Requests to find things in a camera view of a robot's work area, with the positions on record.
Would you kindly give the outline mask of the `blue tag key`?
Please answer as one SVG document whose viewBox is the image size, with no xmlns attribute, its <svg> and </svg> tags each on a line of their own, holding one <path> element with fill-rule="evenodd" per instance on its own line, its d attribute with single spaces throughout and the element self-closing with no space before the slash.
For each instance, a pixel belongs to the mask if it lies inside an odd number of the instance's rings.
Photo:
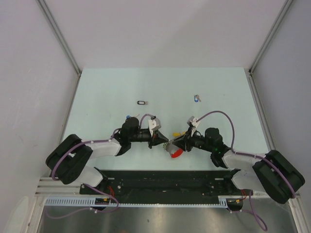
<svg viewBox="0 0 311 233">
<path fill-rule="evenodd" d="M 195 102 L 201 102 L 199 95 L 194 95 Z"/>
<path fill-rule="evenodd" d="M 131 118 L 131 117 L 135 117 L 135 118 L 138 118 L 138 116 L 139 116 L 140 114 L 138 114 L 138 115 L 136 115 L 136 116 L 130 116 L 130 115 L 127 115 L 126 116 L 126 119 L 129 119 L 129 118 Z"/>
</svg>

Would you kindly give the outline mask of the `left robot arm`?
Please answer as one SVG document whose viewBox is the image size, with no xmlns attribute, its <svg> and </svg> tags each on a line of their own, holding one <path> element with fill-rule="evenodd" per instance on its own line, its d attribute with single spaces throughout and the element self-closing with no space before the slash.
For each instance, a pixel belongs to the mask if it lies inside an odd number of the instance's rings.
<svg viewBox="0 0 311 233">
<path fill-rule="evenodd" d="M 89 167 L 89 160 L 105 156 L 121 156 L 131 149 L 132 143 L 147 143 L 148 148 L 167 143 L 161 132 L 160 120 L 151 114 L 148 128 L 142 128 L 143 120 L 129 116 L 122 126 L 115 129 L 109 139 L 83 141 L 71 134 L 47 157 L 46 166 L 51 170 L 52 179 L 62 184 L 79 182 L 97 194 L 107 190 L 105 176 L 98 168 Z"/>
</svg>

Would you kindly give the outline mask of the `metal keyring holder red handle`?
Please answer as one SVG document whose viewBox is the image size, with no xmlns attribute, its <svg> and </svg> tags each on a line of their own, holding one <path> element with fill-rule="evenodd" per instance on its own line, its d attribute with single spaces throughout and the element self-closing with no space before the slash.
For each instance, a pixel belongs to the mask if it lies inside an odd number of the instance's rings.
<svg viewBox="0 0 311 233">
<path fill-rule="evenodd" d="M 163 145 L 163 148 L 166 152 L 169 153 L 171 158 L 177 158 L 184 152 L 181 148 L 175 146 L 172 143 L 165 143 Z"/>
</svg>

